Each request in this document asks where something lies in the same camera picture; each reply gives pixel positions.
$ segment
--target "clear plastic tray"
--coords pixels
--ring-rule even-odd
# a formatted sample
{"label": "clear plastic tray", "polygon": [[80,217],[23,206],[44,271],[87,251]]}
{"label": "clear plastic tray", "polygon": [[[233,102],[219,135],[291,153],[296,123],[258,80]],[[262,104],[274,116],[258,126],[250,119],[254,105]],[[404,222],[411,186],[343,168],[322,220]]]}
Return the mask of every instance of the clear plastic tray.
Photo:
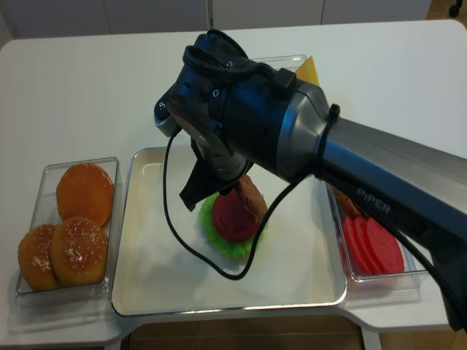
{"label": "clear plastic tray", "polygon": [[[339,252],[344,264],[344,272],[347,276],[349,290],[369,291],[369,290],[395,290],[395,289],[416,289],[420,288],[420,282],[428,277],[426,270],[416,261],[412,254],[402,246],[399,246],[404,258],[404,272],[386,273],[379,275],[365,275],[358,267],[353,256],[350,254],[347,242],[345,241],[342,223],[346,214],[337,203],[336,198],[328,185],[328,196],[333,214],[334,224],[336,226],[337,239],[339,242]],[[417,246],[425,255],[428,252],[420,246]]]}
{"label": "clear plastic tray", "polygon": [[270,58],[253,58],[255,62],[266,63],[274,69],[286,68],[289,71],[296,71],[306,61],[305,55],[270,57]]}
{"label": "clear plastic tray", "polygon": [[104,226],[105,233],[109,237],[109,252],[104,279],[96,284],[86,284],[74,287],[60,287],[44,291],[33,291],[20,273],[16,286],[16,303],[19,306],[37,306],[44,304],[57,304],[62,302],[74,302],[106,297],[112,290],[113,274],[115,273],[115,260],[120,244],[122,223],[122,194],[123,186],[120,176],[117,158],[109,157],[97,160],[86,160],[75,163],[64,163],[47,166],[42,174],[36,207],[31,221],[31,229],[43,224],[58,224],[61,222],[58,213],[55,191],[61,177],[66,170],[78,163],[94,163],[103,168],[112,179],[115,187],[112,217]]}

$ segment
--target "hamburger bun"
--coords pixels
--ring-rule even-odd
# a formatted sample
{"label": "hamburger bun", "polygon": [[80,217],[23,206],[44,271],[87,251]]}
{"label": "hamburger bun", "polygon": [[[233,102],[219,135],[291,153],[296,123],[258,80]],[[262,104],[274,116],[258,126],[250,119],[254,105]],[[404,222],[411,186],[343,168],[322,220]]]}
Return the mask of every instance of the hamburger bun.
{"label": "hamburger bun", "polygon": [[103,226],[110,218],[114,185],[101,167],[81,163],[70,167],[57,186],[58,212],[62,220],[85,217]]}
{"label": "hamburger bun", "polygon": [[53,270],[67,285],[98,283],[105,275],[109,239],[95,222],[72,217],[57,226],[50,247]]}
{"label": "hamburger bun", "polygon": [[50,245],[55,225],[40,225],[29,231],[18,247],[21,273],[32,290],[53,289],[59,281],[50,262]]}

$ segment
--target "red tomato slice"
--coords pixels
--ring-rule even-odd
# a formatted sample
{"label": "red tomato slice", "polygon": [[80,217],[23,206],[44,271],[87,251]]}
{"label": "red tomato slice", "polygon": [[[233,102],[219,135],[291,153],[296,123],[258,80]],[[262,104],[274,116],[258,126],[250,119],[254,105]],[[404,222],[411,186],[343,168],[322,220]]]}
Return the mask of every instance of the red tomato slice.
{"label": "red tomato slice", "polygon": [[362,259],[366,261],[368,268],[372,274],[377,275],[382,273],[376,262],[371,258],[370,252],[365,242],[366,220],[364,217],[356,217],[353,220],[355,225],[355,240],[357,241],[358,248],[362,254]]}
{"label": "red tomato slice", "polygon": [[231,242],[243,242],[255,235],[260,226],[244,207],[235,189],[219,195],[212,207],[212,221],[218,233]]}
{"label": "red tomato slice", "polygon": [[344,220],[344,235],[345,241],[347,242],[350,250],[350,254],[355,259],[358,267],[366,275],[373,274],[365,259],[363,259],[363,255],[356,240],[355,223],[352,221],[352,219],[350,219],[350,217],[346,217]]}
{"label": "red tomato slice", "polygon": [[404,272],[404,259],[396,239],[373,218],[366,222],[365,242],[383,273]]}

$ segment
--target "robotic arm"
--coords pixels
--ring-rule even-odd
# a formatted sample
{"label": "robotic arm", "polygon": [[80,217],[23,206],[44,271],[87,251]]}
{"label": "robotic arm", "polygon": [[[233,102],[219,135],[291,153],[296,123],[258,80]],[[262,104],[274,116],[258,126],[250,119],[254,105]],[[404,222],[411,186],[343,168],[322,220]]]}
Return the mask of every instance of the robotic arm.
{"label": "robotic arm", "polygon": [[313,174],[408,248],[439,284],[452,328],[467,329],[467,160],[340,119],[321,88],[249,60],[220,31],[200,35],[183,61],[155,123],[171,140],[180,128],[191,136],[197,162],[180,193],[189,210],[228,193],[253,163],[295,185]]}

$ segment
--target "toy hamburger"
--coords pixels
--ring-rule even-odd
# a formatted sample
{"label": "toy hamburger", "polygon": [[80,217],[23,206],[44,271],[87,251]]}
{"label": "toy hamburger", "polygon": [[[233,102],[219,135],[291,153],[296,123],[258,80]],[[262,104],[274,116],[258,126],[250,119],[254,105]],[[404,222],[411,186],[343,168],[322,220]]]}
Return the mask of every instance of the toy hamburger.
{"label": "toy hamburger", "polygon": [[240,258],[250,253],[267,210],[263,196],[250,177],[244,175],[229,194],[208,197],[201,207],[200,219],[207,240],[219,253]]}

